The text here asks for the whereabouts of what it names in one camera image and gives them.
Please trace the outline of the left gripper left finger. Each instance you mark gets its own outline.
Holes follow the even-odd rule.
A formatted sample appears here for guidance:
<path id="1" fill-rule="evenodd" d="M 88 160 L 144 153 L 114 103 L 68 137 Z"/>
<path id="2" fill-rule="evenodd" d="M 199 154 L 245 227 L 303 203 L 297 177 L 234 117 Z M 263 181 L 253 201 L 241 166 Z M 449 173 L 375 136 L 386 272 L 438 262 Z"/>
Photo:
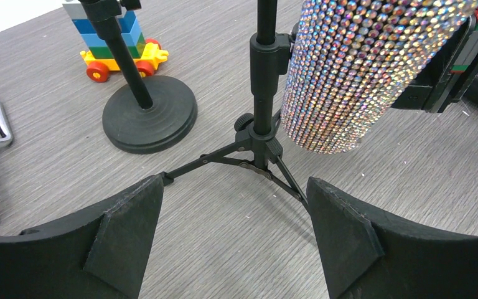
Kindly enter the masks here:
<path id="1" fill-rule="evenodd" d="M 56 220 L 0 236 L 0 298 L 137 298 L 161 211 L 149 176 Z"/>

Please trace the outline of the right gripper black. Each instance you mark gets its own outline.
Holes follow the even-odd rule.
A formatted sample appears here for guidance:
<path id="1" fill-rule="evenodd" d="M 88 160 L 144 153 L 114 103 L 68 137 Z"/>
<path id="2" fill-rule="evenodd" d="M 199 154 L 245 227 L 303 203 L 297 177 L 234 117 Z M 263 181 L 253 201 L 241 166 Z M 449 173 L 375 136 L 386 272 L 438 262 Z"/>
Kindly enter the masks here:
<path id="1" fill-rule="evenodd" d="M 478 8 L 391 106 L 442 113 L 478 74 Z"/>

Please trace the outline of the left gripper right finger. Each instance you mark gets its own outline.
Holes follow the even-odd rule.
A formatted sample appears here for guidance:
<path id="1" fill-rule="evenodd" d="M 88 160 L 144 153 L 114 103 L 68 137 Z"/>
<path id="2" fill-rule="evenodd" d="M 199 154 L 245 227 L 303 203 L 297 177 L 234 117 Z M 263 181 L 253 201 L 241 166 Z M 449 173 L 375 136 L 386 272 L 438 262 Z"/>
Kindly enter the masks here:
<path id="1" fill-rule="evenodd" d="M 318 178 L 307 199 L 331 298 L 478 298 L 478 236 L 410 221 Z"/>

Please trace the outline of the glitter condenser microphone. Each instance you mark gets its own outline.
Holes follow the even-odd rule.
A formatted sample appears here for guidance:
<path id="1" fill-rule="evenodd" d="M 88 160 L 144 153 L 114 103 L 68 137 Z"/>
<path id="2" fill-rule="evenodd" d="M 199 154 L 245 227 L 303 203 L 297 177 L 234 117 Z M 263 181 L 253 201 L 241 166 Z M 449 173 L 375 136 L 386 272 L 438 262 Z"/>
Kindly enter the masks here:
<path id="1" fill-rule="evenodd" d="M 304 1 L 281 126 L 321 154 L 356 148 L 478 1 Z"/>

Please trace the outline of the black microphone stand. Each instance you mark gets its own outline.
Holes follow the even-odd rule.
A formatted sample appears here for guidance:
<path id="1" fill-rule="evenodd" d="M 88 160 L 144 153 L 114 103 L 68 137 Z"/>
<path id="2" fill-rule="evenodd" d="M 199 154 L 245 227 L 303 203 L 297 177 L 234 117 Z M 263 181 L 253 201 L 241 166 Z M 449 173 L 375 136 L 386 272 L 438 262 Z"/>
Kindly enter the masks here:
<path id="1" fill-rule="evenodd" d="M 142 78 L 131 67 L 121 73 L 126 85 L 112 94 L 102 114 L 103 130 L 115 147 L 133 154 L 157 153 L 188 135 L 198 106 L 184 82 L 163 75 Z"/>

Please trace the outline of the black tripod stand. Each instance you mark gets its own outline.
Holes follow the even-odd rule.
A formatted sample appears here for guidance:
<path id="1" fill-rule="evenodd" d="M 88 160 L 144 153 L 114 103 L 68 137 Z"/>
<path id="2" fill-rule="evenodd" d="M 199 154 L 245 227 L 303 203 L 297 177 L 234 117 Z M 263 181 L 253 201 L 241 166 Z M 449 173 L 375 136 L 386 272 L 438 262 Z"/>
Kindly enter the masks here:
<path id="1" fill-rule="evenodd" d="M 304 207 L 306 196 L 299 187 L 282 155 L 277 140 L 280 112 L 273 112 L 279 77 L 288 71 L 293 38 L 276 32 L 277 1 L 257 2 L 257 30 L 250 39 L 250 87 L 253 113 L 240 116 L 234 129 L 235 141 L 186 165 L 161 174 L 164 185 L 175 178 L 209 163 L 229 164 L 249 169 L 274 182 Z"/>

